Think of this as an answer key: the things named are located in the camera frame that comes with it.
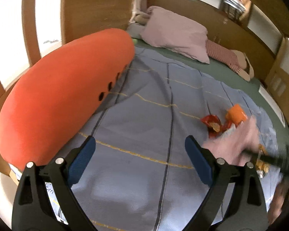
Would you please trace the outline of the person's right hand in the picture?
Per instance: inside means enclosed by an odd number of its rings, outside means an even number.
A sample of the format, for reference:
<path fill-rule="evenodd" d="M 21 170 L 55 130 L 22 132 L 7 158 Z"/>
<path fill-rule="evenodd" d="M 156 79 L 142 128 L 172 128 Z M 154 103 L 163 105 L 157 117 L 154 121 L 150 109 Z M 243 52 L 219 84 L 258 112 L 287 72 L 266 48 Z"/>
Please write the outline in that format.
<path fill-rule="evenodd" d="M 268 224 L 275 227 L 287 219 L 289 214 L 289 182 L 278 182 L 268 210 Z"/>

